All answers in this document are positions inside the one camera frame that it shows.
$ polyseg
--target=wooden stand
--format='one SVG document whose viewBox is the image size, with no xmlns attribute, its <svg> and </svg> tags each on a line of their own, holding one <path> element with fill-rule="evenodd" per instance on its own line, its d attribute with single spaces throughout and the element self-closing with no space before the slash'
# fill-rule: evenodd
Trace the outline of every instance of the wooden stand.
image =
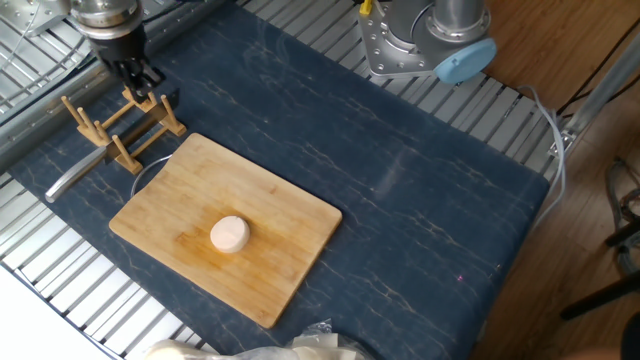
<svg viewBox="0 0 640 360">
<path fill-rule="evenodd" d="M 169 104 L 169 100 L 167 100 L 167 97 L 165 95 L 162 95 L 160 99 L 165 109 L 167 110 L 167 116 L 159 121 L 162 125 L 162 129 L 158 130 L 158 132 L 153 134 L 147 141 L 138 146 L 137 149 L 129 153 L 124 144 L 122 144 L 122 141 L 120 141 L 120 138 L 118 138 L 118 135 L 109 137 L 107 129 L 116 121 L 118 121 L 118 119 L 120 119 L 120 117 L 127 111 L 129 111 L 129 109 L 131 109 L 132 107 L 136 106 L 146 113 L 154 106 L 156 106 L 158 104 L 158 101 L 156 100 L 156 97 L 153 93 L 149 93 L 149 99 L 142 104 L 138 104 L 133 100 L 131 91 L 128 88 L 124 89 L 124 91 L 122 92 L 122 96 L 125 99 L 129 100 L 129 102 L 120 110 L 111 115 L 109 119 L 105 120 L 102 123 L 97 120 L 92 122 L 84 109 L 78 108 L 76 110 L 73 105 L 71 105 L 71 102 L 69 102 L 69 99 L 66 96 L 63 96 L 61 100 L 62 103 L 67 107 L 67 110 L 69 110 L 69 112 L 71 113 L 71 116 L 73 116 L 73 118 L 78 123 L 78 132 L 96 146 L 105 146 L 109 142 L 113 141 L 118 147 L 118 150 L 120 150 L 120 155 L 118 155 L 115 160 L 130 173 L 136 175 L 142 170 L 142 164 L 140 164 L 140 162 L 136 160 L 136 156 L 140 155 L 140 153 L 142 153 L 144 149 L 149 147 L 149 145 L 156 141 L 165 132 L 170 131 L 176 136 L 182 136 L 187 131 L 187 128 L 185 128 L 185 126 L 180 123 L 178 119 L 176 119 L 176 116 L 173 113 L 173 109 Z"/>
</svg>

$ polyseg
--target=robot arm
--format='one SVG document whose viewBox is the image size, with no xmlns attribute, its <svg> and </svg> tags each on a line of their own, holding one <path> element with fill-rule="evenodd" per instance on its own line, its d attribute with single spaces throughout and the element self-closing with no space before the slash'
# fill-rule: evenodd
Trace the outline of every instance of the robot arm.
<svg viewBox="0 0 640 360">
<path fill-rule="evenodd" d="M 140 0 L 58 0 L 77 21 L 94 53 L 111 74 L 127 86 L 137 102 L 164 79 L 149 65 L 144 48 L 147 36 L 142 24 Z"/>
<path fill-rule="evenodd" d="M 484 0 L 393 0 L 360 11 L 363 42 L 374 75 L 420 76 L 432 70 L 456 84 L 496 55 Z"/>
</svg>

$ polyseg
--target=knife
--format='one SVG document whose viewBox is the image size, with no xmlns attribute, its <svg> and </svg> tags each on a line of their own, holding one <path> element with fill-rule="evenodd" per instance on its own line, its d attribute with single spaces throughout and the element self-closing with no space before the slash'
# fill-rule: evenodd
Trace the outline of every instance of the knife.
<svg viewBox="0 0 640 360">
<path fill-rule="evenodd" d="M 179 90 L 180 89 L 176 89 L 167 96 L 169 104 L 173 109 L 175 109 L 180 102 Z M 165 109 L 162 102 L 159 102 L 140 119 L 136 120 L 131 124 L 131 126 L 125 129 L 118 137 L 125 147 L 129 146 L 140 139 L 160 120 L 164 119 L 165 116 L 167 116 L 167 109 Z M 67 170 L 67 172 L 65 172 L 58 181 L 56 181 L 51 188 L 47 190 L 44 194 L 45 199 L 50 203 L 56 201 L 62 194 L 69 190 L 71 186 L 96 167 L 100 161 L 105 160 L 105 163 L 108 164 L 118 157 L 118 155 L 120 155 L 120 150 L 118 150 L 118 147 L 113 140 L 108 144 L 95 149 L 84 159 L 80 160 L 77 164 Z"/>
</svg>

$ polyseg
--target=cable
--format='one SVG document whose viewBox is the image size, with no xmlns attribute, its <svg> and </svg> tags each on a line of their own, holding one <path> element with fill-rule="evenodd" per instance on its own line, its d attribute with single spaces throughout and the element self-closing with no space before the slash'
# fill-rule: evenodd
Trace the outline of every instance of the cable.
<svg viewBox="0 0 640 360">
<path fill-rule="evenodd" d="M 411 31 L 409 32 L 411 39 L 413 39 L 413 31 L 416 28 L 416 25 L 418 24 L 418 21 L 420 20 L 420 18 L 422 17 L 422 15 L 424 15 L 425 12 L 427 12 L 427 10 L 429 10 L 429 8 L 431 7 L 431 5 L 433 5 L 433 3 L 425 6 L 424 9 L 422 9 L 419 13 L 418 16 L 416 16 L 416 18 L 413 20 L 413 24 L 411 24 Z"/>
<path fill-rule="evenodd" d="M 567 110 L 567 107 L 569 107 L 569 105 L 573 104 L 574 102 L 578 101 L 581 95 L 580 93 L 582 92 L 582 90 L 584 90 L 587 85 L 589 85 L 589 83 L 591 82 L 591 80 L 593 80 L 593 78 L 596 77 L 596 75 L 600 72 L 600 70 L 602 70 L 602 68 L 607 64 L 607 62 L 609 61 L 609 59 L 611 59 L 611 57 L 613 56 L 613 54 L 615 54 L 615 52 L 618 50 L 618 48 L 622 45 L 622 43 L 629 37 L 629 35 L 631 35 L 631 33 L 638 27 L 638 25 L 640 25 L 640 18 L 638 18 L 632 25 L 631 27 L 624 33 L 622 34 L 622 36 L 620 37 L 620 39 L 618 39 L 618 41 L 616 42 L 616 44 L 613 46 L 613 48 L 609 51 L 609 53 L 607 54 L 607 56 L 604 57 L 604 59 L 600 62 L 600 64 L 598 65 L 598 67 L 595 68 L 595 70 L 593 70 L 593 72 L 591 73 L 591 75 L 589 75 L 589 77 L 587 78 L 587 80 L 585 80 L 582 85 L 580 86 L 580 88 L 578 89 L 578 91 L 576 91 L 573 96 L 571 96 L 571 98 L 569 98 L 569 100 L 560 107 L 560 109 L 558 109 L 558 114 L 562 114 L 565 110 Z"/>
<path fill-rule="evenodd" d="M 29 30 L 31 30 L 31 25 L 33 25 L 33 21 L 36 19 L 36 16 L 38 16 L 38 10 L 40 10 L 40 5 L 42 5 L 42 2 L 38 1 L 38 6 L 36 6 L 36 11 L 33 12 L 33 17 L 31 18 L 31 21 L 29 21 L 29 25 L 27 25 L 27 28 L 20 36 L 20 39 L 18 40 L 16 47 L 14 47 L 13 51 L 11 51 L 11 54 L 7 56 L 7 60 L 2 64 L 2 66 L 0 66 L 0 71 L 4 70 L 4 67 L 11 62 L 11 58 L 13 58 L 13 56 L 16 54 L 16 51 L 18 51 L 18 48 L 20 47 L 22 40 L 24 40 L 25 36 L 27 36 L 27 33 L 29 32 Z"/>
<path fill-rule="evenodd" d="M 523 85 L 518 88 L 518 90 L 521 90 L 521 89 L 529 89 L 533 93 L 533 98 L 536 101 L 536 106 L 538 107 L 538 109 L 540 109 L 540 112 L 542 112 L 542 115 L 547 119 L 547 122 L 549 122 L 549 126 L 551 127 L 551 130 L 553 132 L 553 139 L 556 143 L 556 148 L 558 149 L 558 171 L 556 171 L 556 176 L 554 177 L 553 182 L 551 183 L 551 187 L 549 188 L 549 193 L 551 193 L 555 189 L 556 185 L 558 184 L 558 181 L 560 181 L 560 193 L 558 194 L 556 199 L 551 203 L 551 205 L 549 205 L 544 210 L 544 212 L 542 212 L 542 214 L 538 216 L 538 220 L 536 220 L 536 223 L 533 225 L 533 227 L 535 228 L 549 214 L 551 209 L 553 209 L 556 205 L 558 205 L 558 203 L 564 196 L 564 191 L 566 188 L 566 172 L 565 172 L 565 164 L 564 164 L 565 162 L 564 141 L 562 140 L 562 134 L 560 134 L 560 130 L 558 129 L 556 112 L 553 110 L 549 112 L 544 106 L 542 106 L 542 103 L 540 102 L 540 98 L 538 97 L 538 93 L 533 87 L 529 85 Z"/>
<path fill-rule="evenodd" d="M 152 162 L 151 164 L 149 164 L 148 166 L 146 166 L 144 169 L 142 169 L 142 171 L 140 171 L 140 174 L 138 174 L 138 176 L 136 176 L 136 179 L 133 181 L 133 185 L 131 186 L 131 197 L 133 197 L 133 195 L 136 194 L 136 187 L 138 186 L 138 182 L 140 182 L 140 179 L 142 178 L 142 175 L 144 175 L 147 171 L 149 171 L 149 169 L 151 169 L 152 167 L 160 164 L 163 161 L 167 161 L 171 158 L 171 155 L 167 155 L 163 158 L 160 158 L 154 162 Z"/>
</svg>

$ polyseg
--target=blue cap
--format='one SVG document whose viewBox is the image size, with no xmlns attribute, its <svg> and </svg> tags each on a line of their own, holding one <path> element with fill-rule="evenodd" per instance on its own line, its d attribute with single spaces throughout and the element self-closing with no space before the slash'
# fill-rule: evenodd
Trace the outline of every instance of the blue cap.
<svg viewBox="0 0 640 360">
<path fill-rule="evenodd" d="M 472 78 L 496 56 L 498 47 L 492 38 L 473 43 L 438 64 L 433 71 L 440 81 L 457 84 Z"/>
</svg>

